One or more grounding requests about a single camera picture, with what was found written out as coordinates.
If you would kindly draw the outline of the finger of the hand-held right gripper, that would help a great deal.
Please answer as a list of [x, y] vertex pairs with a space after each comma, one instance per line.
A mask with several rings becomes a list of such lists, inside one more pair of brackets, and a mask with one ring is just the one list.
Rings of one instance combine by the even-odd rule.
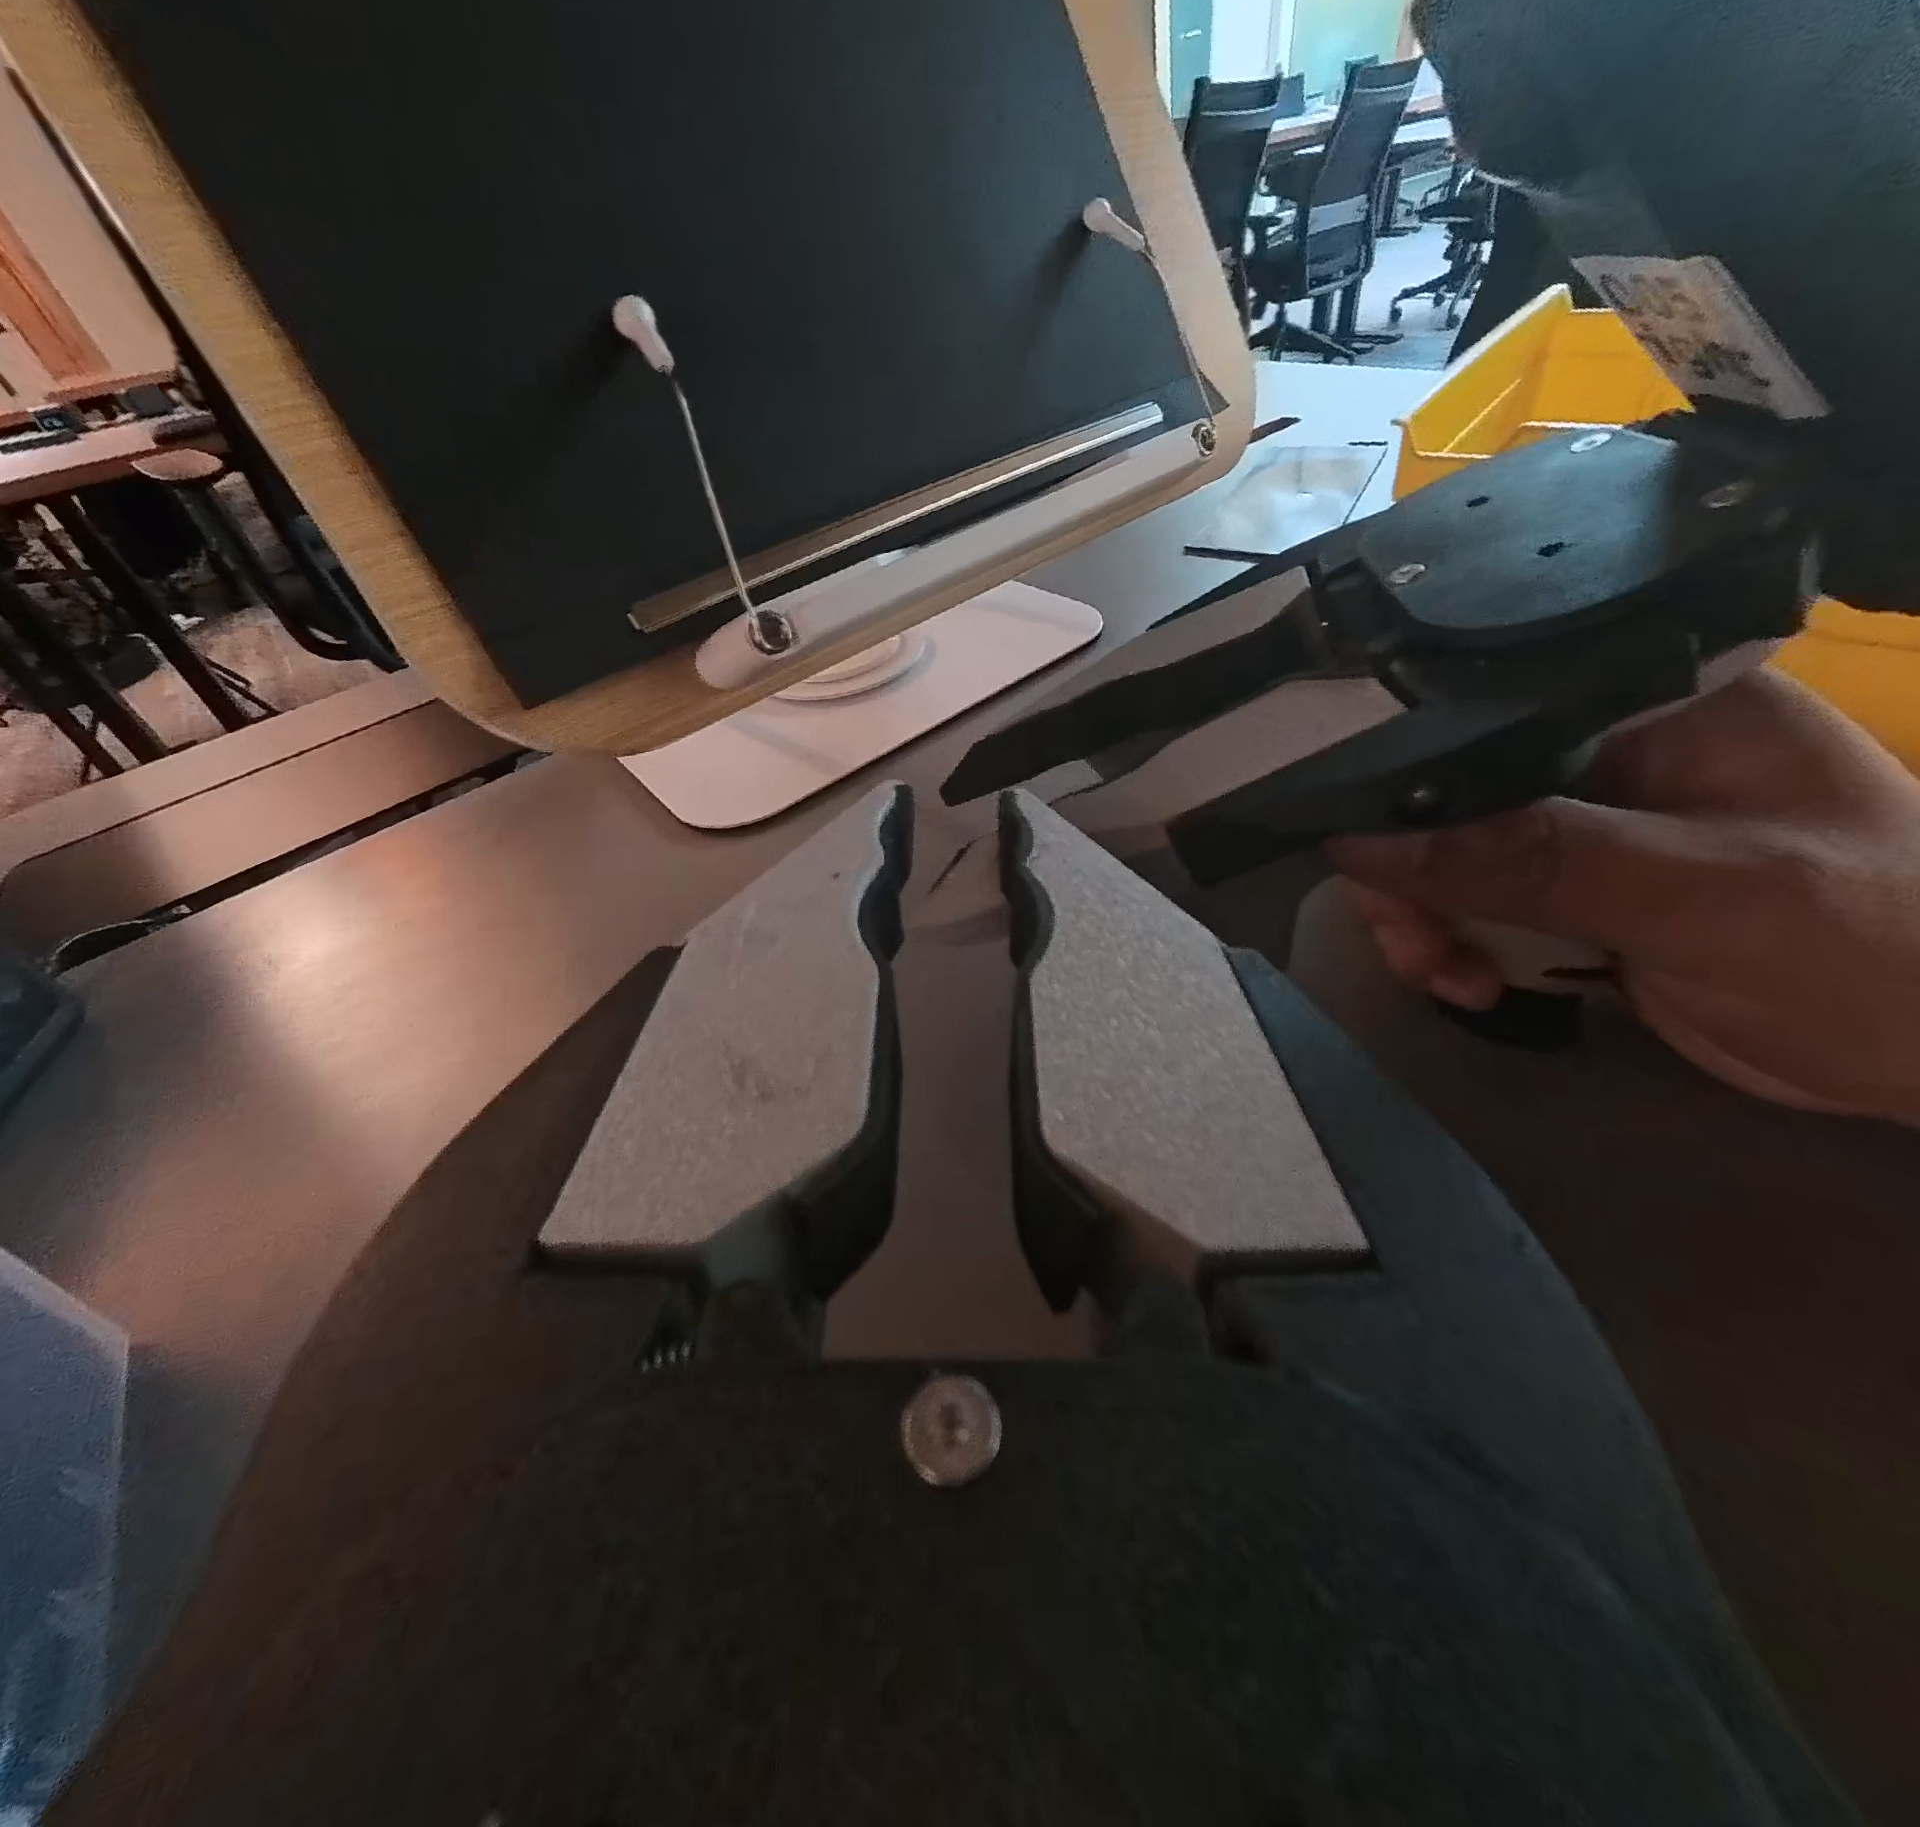
[[1167, 626], [1226, 637], [1126, 673], [1096, 664], [1083, 693], [977, 740], [941, 797], [979, 802], [1075, 761], [1130, 774], [1278, 688], [1369, 673], [1359, 651], [1385, 618], [1381, 591], [1377, 572], [1360, 563], [1307, 563], [1218, 591]]
[[1382, 722], [1167, 822], [1203, 888], [1352, 834], [1429, 831], [1562, 792], [1595, 748], [1572, 722]]

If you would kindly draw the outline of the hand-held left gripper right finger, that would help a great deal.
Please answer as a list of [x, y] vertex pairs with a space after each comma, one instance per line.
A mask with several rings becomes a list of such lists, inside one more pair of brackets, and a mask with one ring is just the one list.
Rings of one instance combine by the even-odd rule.
[[1014, 1221], [1046, 1305], [1369, 1269], [1230, 952], [1024, 790], [999, 802], [999, 848]]

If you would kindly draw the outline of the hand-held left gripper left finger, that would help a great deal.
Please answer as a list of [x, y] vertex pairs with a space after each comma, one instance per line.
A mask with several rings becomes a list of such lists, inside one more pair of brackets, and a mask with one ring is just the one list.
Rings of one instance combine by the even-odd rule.
[[899, 1198], [893, 962], [915, 797], [886, 783], [704, 920], [547, 1214], [536, 1259], [757, 1287], [800, 1326], [870, 1261]]

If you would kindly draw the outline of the yellow plastic bin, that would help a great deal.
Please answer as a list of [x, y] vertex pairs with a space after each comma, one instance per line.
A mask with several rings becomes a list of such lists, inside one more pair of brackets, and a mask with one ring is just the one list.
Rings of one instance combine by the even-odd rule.
[[[1562, 284], [1476, 341], [1441, 383], [1396, 421], [1394, 498], [1500, 453], [1689, 412], [1691, 400], [1609, 310], [1577, 309]], [[1917, 624], [1820, 599], [1772, 666], [1817, 693], [1917, 769]]]

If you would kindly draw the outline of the person's right hand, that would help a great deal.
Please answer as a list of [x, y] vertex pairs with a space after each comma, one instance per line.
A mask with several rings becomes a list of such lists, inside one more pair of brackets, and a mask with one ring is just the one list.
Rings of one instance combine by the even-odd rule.
[[1619, 728], [1572, 800], [1324, 844], [1387, 967], [1484, 1013], [1485, 933], [1604, 955], [1695, 1070], [1791, 1109], [1917, 1125], [1917, 790], [1761, 664]]

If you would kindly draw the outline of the silver metal sheet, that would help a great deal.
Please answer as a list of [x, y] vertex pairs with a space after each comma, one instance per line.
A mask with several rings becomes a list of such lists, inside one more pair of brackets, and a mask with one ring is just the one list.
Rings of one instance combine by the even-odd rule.
[[1203, 560], [1278, 560], [1345, 524], [1385, 461], [1385, 443], [1262, 443], [1195, 531]]

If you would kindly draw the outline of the black office chair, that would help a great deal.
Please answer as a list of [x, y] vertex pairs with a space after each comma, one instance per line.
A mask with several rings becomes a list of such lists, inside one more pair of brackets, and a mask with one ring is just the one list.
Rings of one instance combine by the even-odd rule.
[[1418, 71], [1414, 60], [1352, 68], [1320, 149], [1262, 175], [1280, 212], [1247, 224], [1251, 349], [1356, 362], [1356, 305], [1377, 256], [1387, 164]]
[[1452, 167], [1450, 182], [1421, 211], [1424, 225], [1441, 225], [1447, 231], [1447, 266], [1429, 281], [1396, 294], [1389, 305], [1389, 325], [1401, 325], [1406, 302], [1428, 300], [1442, 316], [1447, 331], [1462, 325], [1464, 307], [1476, 292], [1497, 225], [1497, 187], [1474, 167]]
[[1230, 287], [1241, 331], [1250, 327], [1245, 231], [1253, 209], [1268, 139], [1283, 121], [1306, 114], [1306, 77], [1191, 81], [1182, 154], [1214, 256]]

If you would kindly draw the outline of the black wooden book stand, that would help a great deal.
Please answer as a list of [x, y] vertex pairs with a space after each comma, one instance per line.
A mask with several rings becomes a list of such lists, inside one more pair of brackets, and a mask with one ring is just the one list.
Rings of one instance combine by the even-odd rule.
[[449, 708], [636, 756], [1221, 480], [1140, 0], [4, 0]]

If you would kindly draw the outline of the clear plastic bag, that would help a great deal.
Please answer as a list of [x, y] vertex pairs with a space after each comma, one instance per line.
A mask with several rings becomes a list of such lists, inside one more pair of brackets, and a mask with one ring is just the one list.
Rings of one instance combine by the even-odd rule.
[[3, 1820], [33, 1826], [114, 1697], [124, 1333], [3, 1258]]

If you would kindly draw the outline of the wooden office desk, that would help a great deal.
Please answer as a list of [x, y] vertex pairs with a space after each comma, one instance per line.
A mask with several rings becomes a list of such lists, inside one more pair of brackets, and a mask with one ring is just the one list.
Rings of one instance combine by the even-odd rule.
[[335, 689], [309, 593], [171, 390], [4, 416], [4, 738], [93, 785]]

